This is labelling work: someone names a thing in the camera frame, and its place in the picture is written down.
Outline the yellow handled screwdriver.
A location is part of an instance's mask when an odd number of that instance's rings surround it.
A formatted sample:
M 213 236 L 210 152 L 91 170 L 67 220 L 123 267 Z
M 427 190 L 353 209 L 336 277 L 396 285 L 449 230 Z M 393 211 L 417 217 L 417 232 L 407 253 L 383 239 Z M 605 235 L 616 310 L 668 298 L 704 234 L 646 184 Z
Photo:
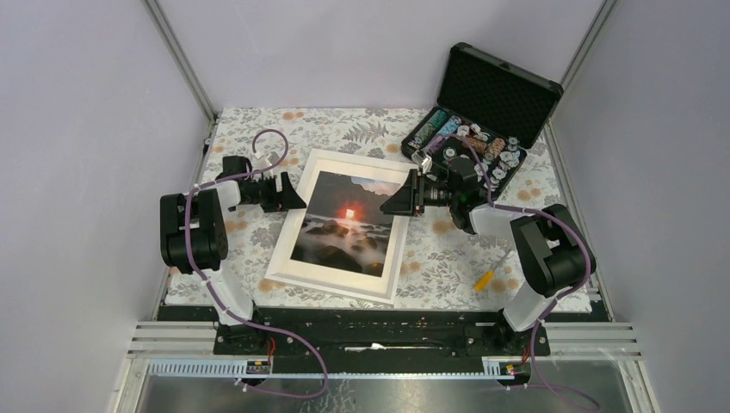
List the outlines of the yellow handled screwdriver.
M 512 254 L 508 252 L 495 264 L 493 264 L 492 267 L 479 278 L 479 280 L 475 283 L 473 289 L 477 292 L 484 291 L 489 282 L 494 278 L 495 274 L 505 266 L 511 256 Z

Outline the white picture frame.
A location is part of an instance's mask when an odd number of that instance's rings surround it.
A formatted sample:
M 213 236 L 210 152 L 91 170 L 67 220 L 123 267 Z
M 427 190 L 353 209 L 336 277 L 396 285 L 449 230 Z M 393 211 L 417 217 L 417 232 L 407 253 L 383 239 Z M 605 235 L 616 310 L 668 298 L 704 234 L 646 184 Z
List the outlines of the white picture frame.
M 410 168 L 311 151 L 296 189 L 306 208 L 288 212 L 265 279 L 393 305 L 408 219 L 380 207 L 401 188 Z

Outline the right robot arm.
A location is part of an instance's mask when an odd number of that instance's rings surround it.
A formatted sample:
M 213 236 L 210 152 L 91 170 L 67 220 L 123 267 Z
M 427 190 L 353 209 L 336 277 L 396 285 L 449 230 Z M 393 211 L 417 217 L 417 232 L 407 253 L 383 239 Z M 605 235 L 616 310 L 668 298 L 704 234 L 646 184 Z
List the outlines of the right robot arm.
M 588 281 L 596 259 L 565 206 L 536 210 L 492 203 L 484 177 L 474 167 L 463 157 L 454 158 L 439 182 L 411 169 L 380 209 L 387 215 L 418 216 L 426 207 L 446 207 L 464 232 L 502 234 L 512 242 L 525 282 L 503 309 L 493 341 L 502 353 L 515 354 L 527 344 L 527 330 Z

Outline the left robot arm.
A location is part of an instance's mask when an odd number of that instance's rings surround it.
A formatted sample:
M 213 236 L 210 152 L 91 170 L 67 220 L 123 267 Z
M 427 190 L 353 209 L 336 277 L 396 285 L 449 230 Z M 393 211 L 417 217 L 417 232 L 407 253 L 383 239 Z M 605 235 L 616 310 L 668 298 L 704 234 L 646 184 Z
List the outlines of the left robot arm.
M 183 274 L 197 274 L 213 297 L 219 322 L 237 325 L 234 342 L 248 354 L 262 350 L 266 329 L 252 322 L 253 298 L 243 292 L 235 276 L 223 269 L 229 245 L 224 214 L 238 206 L 258 205 L 264 213 L 304 209 L 287 172 L 274 176 L 268 163 L 255 170 L 247 157 L 226 156 L 222 172 L 209 186 L 193 194 L 160 198 L 160 251 L 164 263 Z

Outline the black poker chip case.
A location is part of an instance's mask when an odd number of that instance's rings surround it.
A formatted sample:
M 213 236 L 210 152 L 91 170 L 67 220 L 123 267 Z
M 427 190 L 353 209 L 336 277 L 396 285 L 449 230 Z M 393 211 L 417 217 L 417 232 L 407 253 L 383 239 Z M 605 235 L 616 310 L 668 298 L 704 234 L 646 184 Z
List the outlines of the black poker chip case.
M 497 200 L 527 158 L 564 89 L 465 42 L 452 46 L 436 105 L 401 141 L 410 158 L 435 136 L 444 139 L 429 154 L 431 176 L 443 181 L 449 161 L 469 159 L 480 183 Z

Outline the sunset landscape photo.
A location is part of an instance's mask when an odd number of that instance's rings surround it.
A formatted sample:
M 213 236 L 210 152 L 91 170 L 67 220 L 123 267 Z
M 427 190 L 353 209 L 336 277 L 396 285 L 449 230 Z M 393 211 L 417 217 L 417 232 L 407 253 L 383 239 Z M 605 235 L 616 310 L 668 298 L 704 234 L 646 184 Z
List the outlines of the sunset landscape photo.
M 397 189 L 397 183 L 319 172 L 291 258 L 380 278 L 394 221 L 380 206 Z

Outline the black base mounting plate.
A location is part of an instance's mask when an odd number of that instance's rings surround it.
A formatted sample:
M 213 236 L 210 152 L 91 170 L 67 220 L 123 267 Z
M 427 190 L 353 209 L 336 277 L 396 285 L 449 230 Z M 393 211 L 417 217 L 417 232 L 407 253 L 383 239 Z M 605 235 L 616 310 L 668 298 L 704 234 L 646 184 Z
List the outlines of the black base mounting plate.
M 510 333 L 495 311 L 376 311 L 263 307 L 262 329 L 225 326 L 209 306 L 165 305 L 134 350 L 164 356 L 272 356 L 274 373 L 481 373 L 484 357 L 521 360 L 556 348 L 546 328 Z

